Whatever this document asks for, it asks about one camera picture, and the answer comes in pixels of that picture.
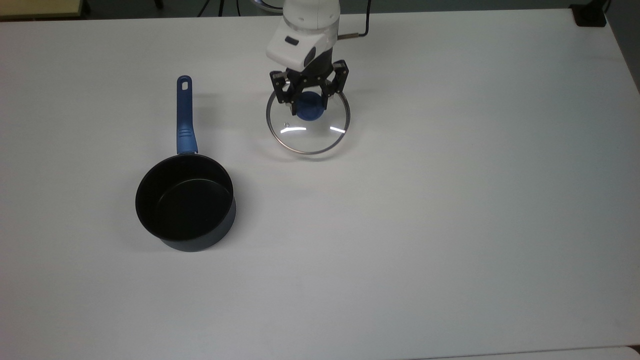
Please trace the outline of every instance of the white table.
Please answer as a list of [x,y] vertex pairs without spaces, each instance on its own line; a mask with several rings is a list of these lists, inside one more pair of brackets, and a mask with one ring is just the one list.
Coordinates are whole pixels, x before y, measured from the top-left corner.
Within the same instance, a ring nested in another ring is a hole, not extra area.
[[[0,24],[3,359],[383,360],[640,341],[640,96],[569,10],[372,15],[352,128],[272,139],[277,18]],[[342,31],[362,27],[342,18]],[[213,248],[139,224],[175,80],[234,181]]]

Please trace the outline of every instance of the black object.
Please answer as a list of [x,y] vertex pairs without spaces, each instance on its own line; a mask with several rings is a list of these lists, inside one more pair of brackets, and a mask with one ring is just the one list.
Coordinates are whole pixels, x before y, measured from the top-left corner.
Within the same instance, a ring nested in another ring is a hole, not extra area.
[[145,229],[165,244],[194,252],[227,234],[236,217],[236,201],[227,171],[197,154],[190,77],[178,79],[177,100],[178,155],[147,172],[136,193],[136,212]]
[[[272,71],[269,73],[273,90],[280,104],[291,104],[291,115],[297,115],[297,101],[303,90],[313,86],[320,86],[322,90],[322,105],[326,110],[329,97],[341,93],[349,76],[349,68],[344,60],[331,63],[333,49],[320,54],[309,63],[303,72],[287,69],[285,71]],[[335,72],[332,81],[327,81]],[[289,87],[285,91],[284,86],[289,80]]]
[[288,43],[290,43],[293,46],[297,46],[300,43],[300,40],[296,40],[292,37],[285,37],[284,40]]
[[[202,9],[200,9],[200,12],[198,13],[197,17],[201,17],[202,16],[202,13],[204,13],[204,10],[207,8],[207,5],[209,5],[209,1],[210,0],[206,0],[204,2],[204,5],[202,5]],[[224,6],[224,0],[220,1],[220,6],[221,7]]]
[[570,5],[569,8],[573,12],[575,24],[590,28],[604,28],[607,24],[607,19],[604,16],[602,7],[606,2],[607,0],[592,0],[587,5]]

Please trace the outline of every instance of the black saucepan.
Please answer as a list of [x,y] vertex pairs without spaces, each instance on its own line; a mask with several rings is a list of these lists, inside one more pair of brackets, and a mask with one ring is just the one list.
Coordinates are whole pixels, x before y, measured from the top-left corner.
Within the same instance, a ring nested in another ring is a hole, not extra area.
[[197,154],[191,86],[189,76],[178,78],[178,155],[149,170],[136,194],[142,225],[170,247],[188,252],[220,241],[236,217],[229,174],[213,159]]

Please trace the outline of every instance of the cable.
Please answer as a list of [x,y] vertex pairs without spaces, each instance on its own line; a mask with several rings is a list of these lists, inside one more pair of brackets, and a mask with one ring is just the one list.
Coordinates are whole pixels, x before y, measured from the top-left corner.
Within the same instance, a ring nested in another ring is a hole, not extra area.
[[198,14],[198,17],[201,17],[201,16],[202,16],[202,13],[204,13],[204,10],[207,8],[207,5],[208,5],[208,4],[209,4],[209,0],[207,0],[207,1],[204,3],[204,6],[202,7],[202,10],[200,10],[200,13]]
[[365,37],[369,33],[369,15],[371,14],[371,0],[367,3],[367,27],[365,28],[364,34],[359,34],[359,37]]
[[367,36],[367,34],[369,33],[369,15],[371,14],[371,0],[369,0],[367,2],[367,25],[366,28],[364,30],[364,33],[362,34],[358,34],[358,33],[351,33],[351,34],[342,34],[342,35],[338,35],[338,40],[344,40],[347,38],[358,38],[358,37],[365,37]]
[[220,0],[220,9],[218,9],[218,17],[222,16],[222,9],[225,8],[225,0]]

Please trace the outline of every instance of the floor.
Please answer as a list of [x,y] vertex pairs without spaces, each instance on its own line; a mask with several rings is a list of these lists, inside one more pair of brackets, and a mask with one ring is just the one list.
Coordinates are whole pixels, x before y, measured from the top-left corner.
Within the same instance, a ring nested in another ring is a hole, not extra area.
[[[92,9],[88,19],[139,19],[149,17],[196,17],[206,0],[164,0],[157,9],[154,0],[87,0]],[[221,0],[210,0],[202,16],[218,16]],[[501,10],[567,8],[585,0],[372,0],[371,11],[440,12],[456,10]],[[364,13],[367,0],[341,0],[343,13]],[[242,16],[265,15],[252,0],[239,0]],[[226,0],[223,16],[237,16],[234,0]],[[612,0],[607,13],[629,70],[640,89],[640,0]]]

